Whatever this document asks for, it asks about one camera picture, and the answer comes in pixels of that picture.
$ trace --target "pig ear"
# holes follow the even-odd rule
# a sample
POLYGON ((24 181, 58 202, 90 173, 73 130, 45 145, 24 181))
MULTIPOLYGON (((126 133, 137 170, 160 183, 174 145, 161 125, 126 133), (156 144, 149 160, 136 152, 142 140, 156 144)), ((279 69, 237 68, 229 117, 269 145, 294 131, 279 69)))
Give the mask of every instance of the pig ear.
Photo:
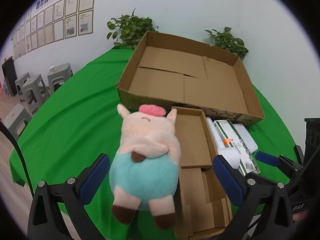
POLYGON ((174 125, 177 119, 177 109, 172 109, 167 115, 167 119, 174 125))
POLYGON ((124 105, 118 104, 117 105, 118 114, 121 115, 122 118, 125 118, 127 115, 130 114, 129 110, 125 108, 124 105))

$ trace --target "brown hoof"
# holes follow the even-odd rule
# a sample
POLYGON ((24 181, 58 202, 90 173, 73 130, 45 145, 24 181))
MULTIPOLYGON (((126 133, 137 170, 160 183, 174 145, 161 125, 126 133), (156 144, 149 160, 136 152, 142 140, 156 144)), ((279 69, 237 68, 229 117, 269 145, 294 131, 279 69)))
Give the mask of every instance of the brown hoof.
POLYGON ((143 156, 143 155, 141 155, 140 153, 132 152, 132 154, 131 154, 131 160, 132 160, 134 163, 143 162, 145 159, 146 159, 146 157, 143 156))
POLYGON ((111 213, 116 217, 116 219, 121 224, 128 225, 132 222, 136 211, 130 208, 124 208, 124 207, 112 205, 111 213))
POLYGON ((176 225, 177 219, 176 214, 167 214, 153 217, 157 228, 161 230, 168 230, 176 225))

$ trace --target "blue gripper pad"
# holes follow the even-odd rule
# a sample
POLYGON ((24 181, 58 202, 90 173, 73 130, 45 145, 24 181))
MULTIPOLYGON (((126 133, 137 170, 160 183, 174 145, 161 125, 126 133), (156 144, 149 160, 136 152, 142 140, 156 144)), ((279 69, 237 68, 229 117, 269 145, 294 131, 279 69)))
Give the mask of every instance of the blue gripper pad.
POLYGON ((213 159, 212 167, 230 202, 240 207, 244 198, 242 187, 218 156, 213 159))
POLYGON ((272 156, 264 152, 257 152, 256 160, 274 167, 281 165, 281 162, 278 157, 272 156))
POLYGON ((81 205, 90 204, 97 193, 102 181, 110 169, 110 159, 108 155, 103 156, 90 172, 87 179, 79 189, 79 203, 81 205))

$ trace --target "pig leg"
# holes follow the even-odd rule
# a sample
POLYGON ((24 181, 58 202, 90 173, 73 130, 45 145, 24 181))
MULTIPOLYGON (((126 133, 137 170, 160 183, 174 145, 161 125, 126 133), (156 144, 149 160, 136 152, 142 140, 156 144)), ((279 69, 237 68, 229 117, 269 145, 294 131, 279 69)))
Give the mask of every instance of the pig leg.
POLYGON ((115 200, 111 207, 111 213, 121 224, 130 224, 141 203, 141 199, 131 196, 118 185, 115 186, 113 195, 115 200))
POLYGON ((168 230, 175 226, 177 219, 172 195, 149 200, 149 208, 159 229, 168 230))

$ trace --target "blue plush body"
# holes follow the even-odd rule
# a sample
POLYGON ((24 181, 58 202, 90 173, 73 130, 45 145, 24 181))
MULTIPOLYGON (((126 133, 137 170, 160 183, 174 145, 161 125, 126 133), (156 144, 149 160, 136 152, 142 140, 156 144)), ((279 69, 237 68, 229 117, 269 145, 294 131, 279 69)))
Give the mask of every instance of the blue plush body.
POLYGON ((138 210, 149 210, 148 201, 174 195, 177 189, 179 166, 168 155, 135 163, 131 154, 116 154, 109 172, 113 192, 118 185, 128 194, 141 199, 138 210))

